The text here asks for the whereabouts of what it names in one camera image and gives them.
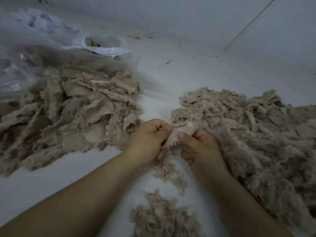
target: white table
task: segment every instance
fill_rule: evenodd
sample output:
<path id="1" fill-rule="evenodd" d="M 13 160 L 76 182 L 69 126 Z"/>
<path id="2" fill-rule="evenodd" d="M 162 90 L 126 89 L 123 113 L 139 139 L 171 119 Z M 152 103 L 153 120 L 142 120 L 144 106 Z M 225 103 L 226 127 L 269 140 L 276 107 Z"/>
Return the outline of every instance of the white table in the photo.
<path id="1" fill-rule="evenodd" d="M 185 91 L 204 86 L 215 90 L 234 90 L 250 97 L 275 88 L 285 103 L 316 103 L 316 78 L 303 70 L 300 73 L 293 72 L 290 67 L 232 56 L 155 34 L 154 39 L 148 39 L 143 37 L 146 31 L 129 29 L 105 20 L 48 6 L 5 2 L 2 7 L 6 10 L 17 10 L 18 7 L 41 8 L 69 23 L 80 23 L 89 30 L 104 30 L 106 27 L 124 36 L 140 36 L 141 40 L 126 39 L 129 48 L 140 56 L 138 72 L 134 79 L 143 89 L 137 100 L 143 109 L 143 120 L 161 118 L 170 121 L 170 112 L 180 107 L 178 98 Z M 159 67 L 170 59 L 169 64 Z M 0 179 L 0 226 L 118 153 L 114 147 L 107 147 L 102 152 L 93 149 L 85 154 L 69 153 L 45 168 L 33 172 L 19 169 L 10 177 Z M 130 209 L 146 203 L 145 193 L 156 188 L 160 188 L 160 193 L 166 198 L 177 197 L 178 206 L 185 205 L 190 212 L 196 213 L 202 224 L 202 231 L 208 236 L 228 236 L 211 194 L 198 183 L 181 158 L 175 158 L 174 162 L 185 173 L 188 181 L 184 197 L 178 196 L 173 185 L 156 180 L 151 170 L 126 190 L 123 199 L 101 228 L 99 236 L 129 236 L 133 230 L 133 224 L 128 220 Z"/>

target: person's left arm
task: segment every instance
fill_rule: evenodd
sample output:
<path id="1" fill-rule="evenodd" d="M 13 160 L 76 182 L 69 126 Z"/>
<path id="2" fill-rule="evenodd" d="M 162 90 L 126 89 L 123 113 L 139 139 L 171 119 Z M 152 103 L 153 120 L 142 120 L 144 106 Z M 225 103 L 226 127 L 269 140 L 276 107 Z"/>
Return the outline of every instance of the person's left arm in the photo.
<path id="1" fill-rule="evenodd" d="M 124 187 L 162 156 L 171 130 L 160 119 L 142 123 L 125 151 L 6 223 L 0 236 L 90 236 Z"/>

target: person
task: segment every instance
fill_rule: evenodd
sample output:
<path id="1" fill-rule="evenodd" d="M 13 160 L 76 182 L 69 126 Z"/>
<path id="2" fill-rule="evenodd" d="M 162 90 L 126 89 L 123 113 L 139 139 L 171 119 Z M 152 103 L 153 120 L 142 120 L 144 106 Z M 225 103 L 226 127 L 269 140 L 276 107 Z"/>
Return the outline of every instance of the person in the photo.
<path id="1" fill-rule="evenodd" d="M 160 119 L 142 123 L 126 150 L 6 223 L 0 236 L 91 236 L 124 188 L 162 157 L 161 144 L 171 131 L 172 126 Z M 203 130 L 178 136 L 181 157 L 212 192 L 232 237 L 292 236 L 232 177 L 214 137 Z"/>

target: person's right arm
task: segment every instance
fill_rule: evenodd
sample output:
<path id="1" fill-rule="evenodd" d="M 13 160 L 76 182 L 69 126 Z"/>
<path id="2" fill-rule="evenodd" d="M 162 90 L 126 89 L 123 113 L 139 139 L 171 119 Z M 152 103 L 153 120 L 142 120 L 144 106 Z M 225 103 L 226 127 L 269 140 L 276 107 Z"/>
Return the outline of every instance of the person's right arm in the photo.
<path id="1" fill-rule="evenodd" d="M 214 137 L 203 130 L 193 136 L 179 132 L 181 157 L 194 176 L 209 188 L 232 237 L 293 237 L 230 174 Z"/>

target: plastic bag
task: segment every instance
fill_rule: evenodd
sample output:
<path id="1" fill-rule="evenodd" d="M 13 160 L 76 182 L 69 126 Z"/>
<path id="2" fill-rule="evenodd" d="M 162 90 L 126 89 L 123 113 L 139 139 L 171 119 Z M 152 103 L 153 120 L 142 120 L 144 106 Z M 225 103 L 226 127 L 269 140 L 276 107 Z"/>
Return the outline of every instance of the plastic bag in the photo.
<path id="1" fill-rule="evenodd" d="M 113 75 L 132 75 L 138 68 L 138 56 L 128 50 L 124 38 L 113 33 L 90 34 L 42 10 L 9 14 L 0 8 L 0 30 L 0 46 L 5 47 L 0 48 L 2 101 L 17 98 L 37 83 L 44 76 L 43 67 L 50 65 L 75 64 Z"/>

